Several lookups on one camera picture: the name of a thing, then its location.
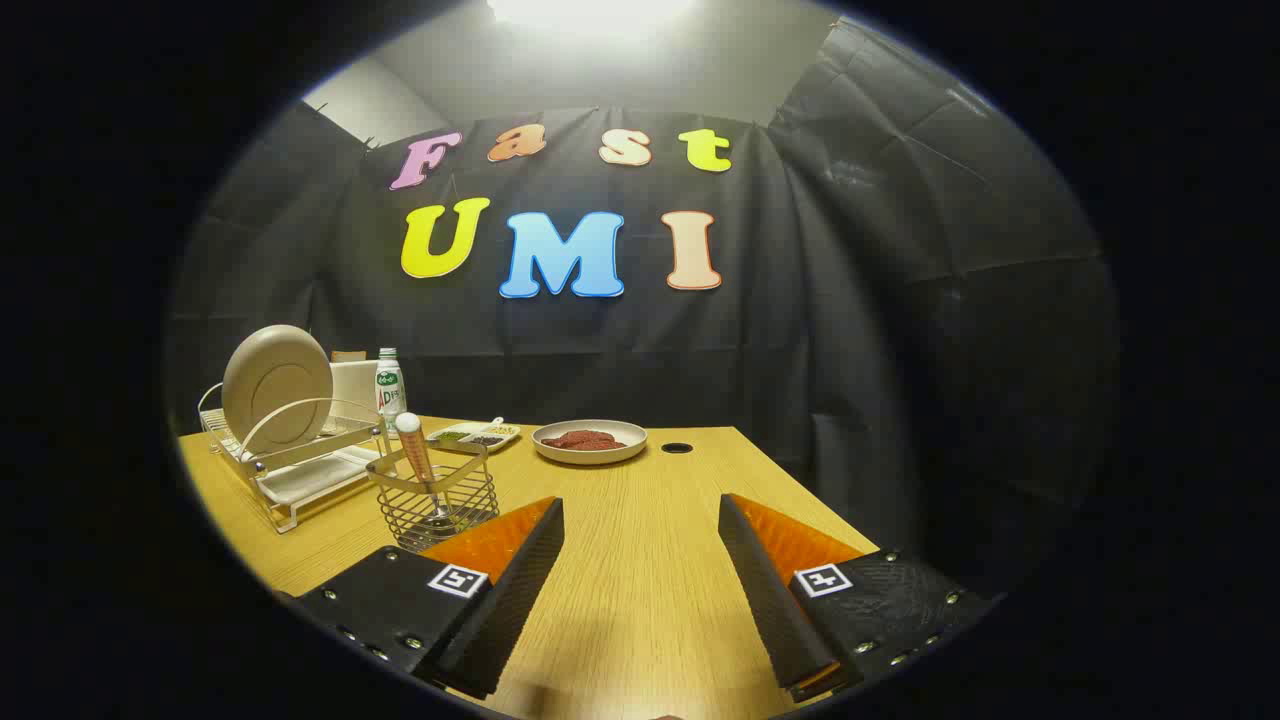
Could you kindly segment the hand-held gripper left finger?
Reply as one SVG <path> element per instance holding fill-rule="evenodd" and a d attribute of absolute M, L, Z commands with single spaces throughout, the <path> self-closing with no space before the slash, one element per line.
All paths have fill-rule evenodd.
<path fill-rule="evenodd" d="M 545 497 L 420 552 L 375 550 L 291 609 L 402 675 L 485 700 L 563 543 L 564 503 Z"/>

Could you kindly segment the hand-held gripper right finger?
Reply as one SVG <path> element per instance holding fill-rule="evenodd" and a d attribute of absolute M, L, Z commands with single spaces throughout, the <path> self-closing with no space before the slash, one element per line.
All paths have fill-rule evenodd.
<path fill-rule="evenodd" d="M 895 676 L 996 605 L 905 551 L 856 550 L 741 495 L 721 497 L 718 533 L 774 678 L 797 702 Z"/>

